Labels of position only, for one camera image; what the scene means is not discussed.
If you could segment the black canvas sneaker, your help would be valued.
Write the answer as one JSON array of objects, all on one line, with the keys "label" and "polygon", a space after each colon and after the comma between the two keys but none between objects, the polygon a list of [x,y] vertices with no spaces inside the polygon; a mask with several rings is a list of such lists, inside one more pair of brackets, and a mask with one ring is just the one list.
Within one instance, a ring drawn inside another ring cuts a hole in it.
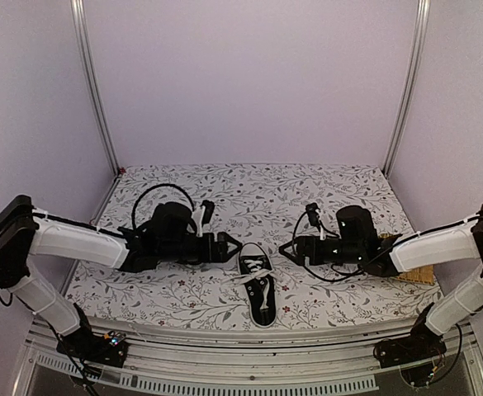
[{"label": "black canvas sneaker", "polygon": [[249,299],[249,314],[260,328],[270,328],[276,320],[276,273],[269,256],[257,243],[246,243],[237,258],[239,274],[225,283],[243,286]]}]

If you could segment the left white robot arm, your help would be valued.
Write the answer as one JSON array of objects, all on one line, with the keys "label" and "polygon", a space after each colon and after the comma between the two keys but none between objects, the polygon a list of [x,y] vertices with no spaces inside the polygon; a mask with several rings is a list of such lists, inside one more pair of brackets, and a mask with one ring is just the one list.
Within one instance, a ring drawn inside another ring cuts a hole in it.
[{"label": "left white robot arm", "polygon": [[67,337],[82,358],[94,357],[100,349],[97,336],[82,327],[79,310],[31,267],[29,258],[64,257],[128,273],[153,270],[161,262],[224,263],[243,244],[226,232],[204,232],[214,208],[208,200],[194,210],[168,202],[142,224],[112,232],[40,211],[29,196],[17,196],[0,213],[0,290]]}]

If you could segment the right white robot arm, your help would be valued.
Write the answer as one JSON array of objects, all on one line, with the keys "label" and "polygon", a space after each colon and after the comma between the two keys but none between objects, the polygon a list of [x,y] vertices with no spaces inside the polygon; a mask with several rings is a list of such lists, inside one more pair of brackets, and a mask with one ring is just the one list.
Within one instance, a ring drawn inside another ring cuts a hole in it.
[{"label": "right white robot arm", "polygon": [[377,277],[395,277],[425,266],[468,259],[479,261],[477,269],[457,288],[422,314],[415,333],[404,342],[404,353],[422,359],[434,349],[454,324],[483,308],[483,204],[479,211],[455,223],[416,232],[409,237],[382,237],[369,210],[345,206],[336,213],[339,235],[329,233],[317,204],[303,214],[317,235],[293,235],[278,251],[298,266],[350,263]]}]

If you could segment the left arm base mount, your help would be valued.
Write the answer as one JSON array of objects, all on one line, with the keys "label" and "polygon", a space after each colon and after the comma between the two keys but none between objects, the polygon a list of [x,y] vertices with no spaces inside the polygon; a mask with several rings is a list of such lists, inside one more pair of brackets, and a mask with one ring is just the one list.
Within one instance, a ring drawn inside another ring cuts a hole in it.
[{"label": "left arm base mount", "polygon": [[79,360],[122,368],[129,349],[126,335],[114,330],[96,335],[83,310],[76,304],[73,306],[78,311],[79,329],[59,336],[56,351]]}]

